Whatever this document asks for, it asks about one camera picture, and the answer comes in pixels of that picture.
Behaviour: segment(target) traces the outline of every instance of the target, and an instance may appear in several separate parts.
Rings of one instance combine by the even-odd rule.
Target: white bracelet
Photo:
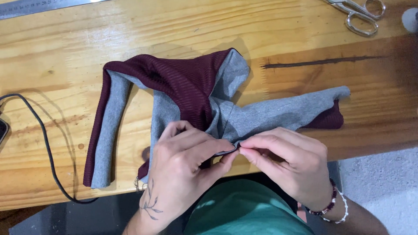
[[[342,192],[340,192],[340,191],[338,191],[339,193],[340,193],[340,195],[341,195],[341,197],[342,197],[342,201],[344,202],[344,206],[345,206],[345,214],[344,214],[344,217],[340,220],[340,221],[334,221],[334,223],[336,223],[336,224],[339,224],[339,223],[341,223],[341,222],[344,222],[345,221],[345,218],[347,217],[347,215],[348,215],[348,206],[347,206],[347,200],[344,198],[344,195],[343,195],[343,193]],[[324,217],[322,217],[322,219],[323,220],[325,220],[325,221],[328,221],[328,222],[330,222],[330,220],[329,219],[325,219]]]

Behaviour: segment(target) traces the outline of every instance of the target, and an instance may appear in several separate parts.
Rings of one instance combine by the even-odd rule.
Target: leaf tattoo
[[[163,212],[161,210],[158,210],[158,209],[155,209],[154,208],[154,206],[157,204],[158,196],[155,197],[154,205],[150,206],[150,201],[151,201],[151,195],[152,195],[153,188],[154,188],[154,179],[151,179],[151,187],[148,187],[147,188],[147,191],[148,191],[148,201],[145,200],[143,207],[139,206],[139,208],[142,209],[142,210],[145,210],[148,213],[148,215],[150,216],[151,219],[158,220],[157,218],[155,218],[154,216],[152,216],[150,214],[150,212],[148,211],[148,209],[150,209],[150,210],[154,211],[155,213],[162,213]]]

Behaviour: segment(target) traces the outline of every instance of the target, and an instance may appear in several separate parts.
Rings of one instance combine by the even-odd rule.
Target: bracelet
[[[336,224],[339,224],[339,223],[341,223],[341,222],[344,222],[345,221],[345,218],[347,217],[347,215],[348,215],[348,206],[347,206],[347,200],[344,198],[344,195],[343,195],[343,193],[342,192],[340,192],[340,191],[338,191],[339,193],[340,193],[340,195],[341,195],[341,197],[342,197],[342,201],[344,202],[344,206],[345,206],[345,214],[344,214],[344,217],[340,220],[340,221],[334,221],[334,223],[336,223]],[[322,217],[322,219],[323,220],[325,220],[325,221],[328,221],[328,222],[330,222],[330,220],[329,219],[325,219],[324,217]]]
[[[324,214],[326,214],[328,211],[330,211],[334,207],[334,205],[335,205],[335,199],[337,197],[337,192],[339,192],[339,191],[338,191],[338,189],[337,189],[337,187],[335,185],[334,180],[332,180],[331,178],[329,178],[329,181],[331,182],[331,185],[332,185],[332,199],[331,199],[331,202],[322,211],[312,211],[311,209],[309,209],[309,208],[306,207],[306,209],[308,210],[308,212],[310,214],[312,214],[312,215],[324,215]]]

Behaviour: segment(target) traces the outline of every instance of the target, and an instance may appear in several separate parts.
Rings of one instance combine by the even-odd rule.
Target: green shirt
[[[213,187],[198,202],[185,235],[313,235],[289,205],[264,185],[247,179]]]

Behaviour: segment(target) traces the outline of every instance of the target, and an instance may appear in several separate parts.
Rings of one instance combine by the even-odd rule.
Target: dark stain on wood
[[[291,63],[291,64],[265,64],[261,67],[264,69],[291,68],[291,67],[301,67],[301,66],[318,65],[318,64],[337,64],[341,62],[356,62],[356,61],[362,61],[362,60],[368,60],[368,59],[380,59],[380,58],[385,58],[385,56],[354,56],[354,57],[323,59],[323,60],[315,60],[315,61],[299,62],[299,63]]]

